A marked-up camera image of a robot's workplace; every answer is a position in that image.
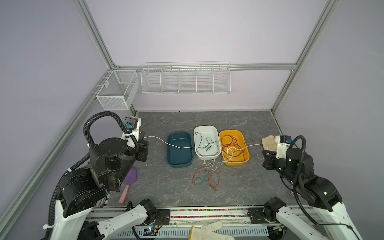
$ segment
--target gray marble tabletop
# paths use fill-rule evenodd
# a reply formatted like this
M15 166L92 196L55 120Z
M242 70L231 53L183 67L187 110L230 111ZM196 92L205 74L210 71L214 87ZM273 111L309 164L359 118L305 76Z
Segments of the gray marble tabletop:
M279 135L278 128L267 111L226 111L226 112L142 112L140 131L145 136L154 135L167 140L169 134L185 131L191 134L197 126L213 125L218 132L239 130L247 145L261 144L268 135ZM279 197L287 204L295 204L295 199L281 183L279 174L262 167L262 146L248 148L250 159L240 166L217 166L220 183L215 191L208 182L192 184L195 171L202 167L194 153L192 165L184 168L172 168L167 163L167 145L149 137L149 154L146 162L136 161L137 180L128 191L127 201L137 205L142 199L150 199L157 207L161 206L197 206L197 205L263 205L271 197ZM197 176L203 177L200 170ZM210 182L216 185L218 177L212 173ZM116 205L121 192L112 192L107 206Z

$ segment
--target beige glove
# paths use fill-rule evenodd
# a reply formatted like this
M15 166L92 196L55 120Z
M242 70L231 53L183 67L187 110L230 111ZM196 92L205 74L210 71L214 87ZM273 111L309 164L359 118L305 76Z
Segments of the beige glove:
M275 142L274 136L269 135L268 137L263 138L262 143L263 143L263 148L265 150L275 151L275 152L277 151L277 143Z
M235 240L232 236L213 232L221 229L222 227L223 223L220 221L210 223L202 226L201 228L192 227L188 240Z

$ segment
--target white mesh basket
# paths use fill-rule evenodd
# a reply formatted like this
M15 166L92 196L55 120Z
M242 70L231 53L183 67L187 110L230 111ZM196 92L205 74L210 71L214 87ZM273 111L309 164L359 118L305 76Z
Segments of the white mesh basket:
M178 63L171 66L159 64L143 63L141 90L144 94L231 92L229 63Z
M113 70L96 97L105 110L129 110L139 85L136 71Z

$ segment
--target red string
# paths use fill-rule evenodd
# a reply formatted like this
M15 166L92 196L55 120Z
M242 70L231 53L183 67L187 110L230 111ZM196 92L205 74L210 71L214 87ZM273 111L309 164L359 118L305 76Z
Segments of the red string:
M205 169L207 170L207 180L208 180L208 184L209 184L209 186L210 186L211 188L213 188L215 191L217 191L217 190L215 189L215 187L217 187L218 184L220 183L220 174L219 174L218 172L214 171L214 170L210 170L210 171L208 172L208 168L205 167L205 166L204 166L204 167L201 167L201 168L199 168L199 169L196 170L196 172L195 172L195 174L193 175L193 178L192 178L192 184L193 184L193 179L194 179L195 176L196 176L196 173L197 173L200 169L202 169L202 168L205 168ZM208 174L209 174L210 172L215 172L215 173L218 175L218 182L217 182L217 184L216 184L215 186L212 186L211 183L209 182Z
M229 144L223 144L223 138L225 138L226 136L232 138L231 143L229 143ZM223 152L224 154L228 155L228 157L238 157L238 156L240 156L240 155L242 154L242 155L243 155L243 158L244 158L244 161L245 161L245 156L244 156L245 149L240 150L242 147L240 147L240 145L237 144L237 139L236 139L235 137L233 137L233 136L231 136L231 135L224 135L224 136L221 138L220 142L221 142L221 146L222 146L222 150L224 151L224 152ZM230 150L232 151L232 154L233 154L232 156L229 155L229 153L227 152L228 149L230 149Z

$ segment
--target zip tie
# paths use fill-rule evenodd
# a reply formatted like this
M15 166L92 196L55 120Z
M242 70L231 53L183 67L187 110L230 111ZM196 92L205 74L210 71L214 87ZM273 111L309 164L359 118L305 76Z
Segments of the zip tie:
M47 229L47 228L53 228L55 225L53 224L52 226L49 226L48 224L44 224L43 226L43 229Z

